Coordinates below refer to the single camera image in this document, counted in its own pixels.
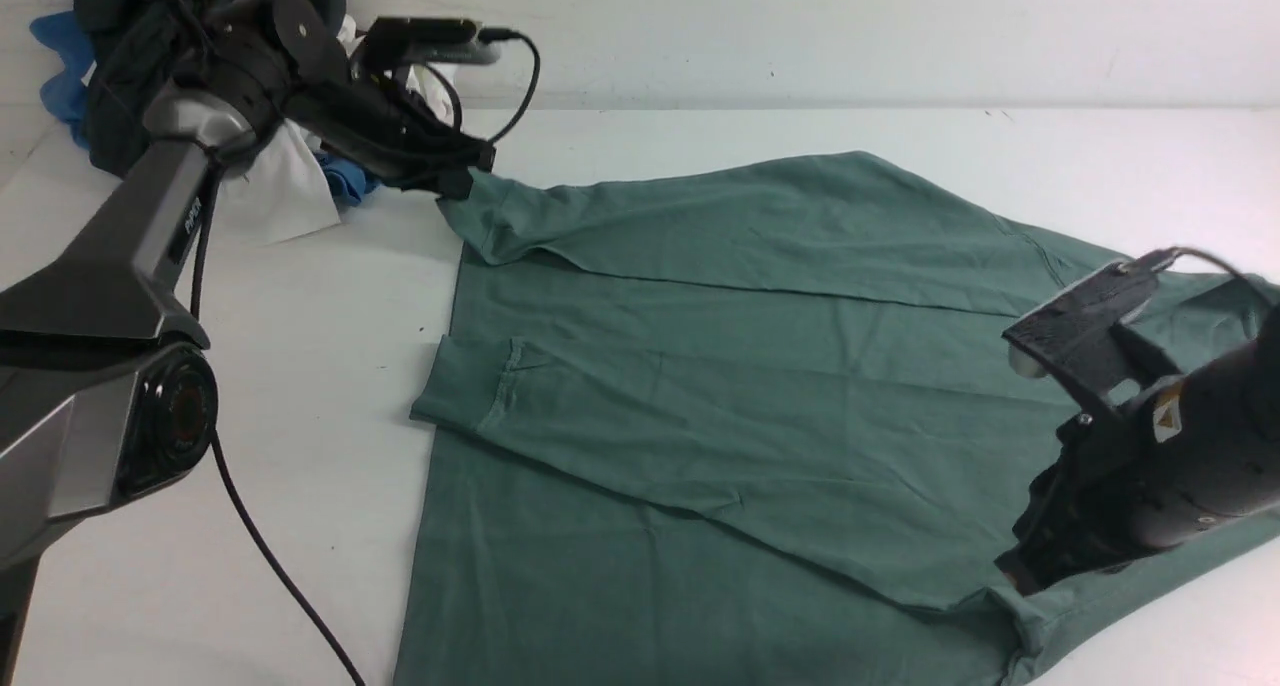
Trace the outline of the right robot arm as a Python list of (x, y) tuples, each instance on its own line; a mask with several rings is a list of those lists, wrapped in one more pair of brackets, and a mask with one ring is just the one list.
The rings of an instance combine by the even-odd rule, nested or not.
[(1024, 595), (1114, 573), (1277, 506), (1277, 312), (1260, 334), (1056, 431), (996, 567)]

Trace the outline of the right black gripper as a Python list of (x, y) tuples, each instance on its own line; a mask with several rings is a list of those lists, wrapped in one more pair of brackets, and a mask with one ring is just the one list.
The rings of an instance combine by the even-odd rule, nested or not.
[(1160, 514), (1147, 483), (1133, 476), (1137, 454), (1115, 471), (1093, 472), (1097, 445), (1120, 454), (1129, 434), (1093, 416), (1057, 427), (1059, 458), (1029, 486), (1030, 500), (1012, 526), (1015, 545), (995, 558), (996, 568), (1024, 596), (1085, 573), (1117, 573), (1130, 563), (1181, 545), (1165, 526), (1138, 527), (1138, 516)]

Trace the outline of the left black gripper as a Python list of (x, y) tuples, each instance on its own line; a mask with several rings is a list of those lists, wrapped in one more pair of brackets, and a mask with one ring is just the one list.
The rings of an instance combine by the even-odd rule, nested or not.
[(497, 157), (494, 145), (444, 124), (402, 86), (367, 74), (300, 86), (285, 99), (285, 116), (394, 189), (467, 198), (476, 172), (489, 174)]

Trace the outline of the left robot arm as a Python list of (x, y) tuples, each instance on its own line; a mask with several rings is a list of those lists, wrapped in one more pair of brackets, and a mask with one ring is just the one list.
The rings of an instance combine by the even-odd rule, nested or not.
[(218, 186), (283, 122), (387, 186), (461, 197), (494, 145), (392, 72), (497, 61), (503, 29), (380, 17), (349, 58), (308, 0), (238, 0), (178, 20), (192, 45), (146, 109), (148, 148), (58, 259), (1, 298), (3, 682), (44, 553), (82, 521), (177, 484), (216, 436), (209, 337), (177, 284), (202, 259)]

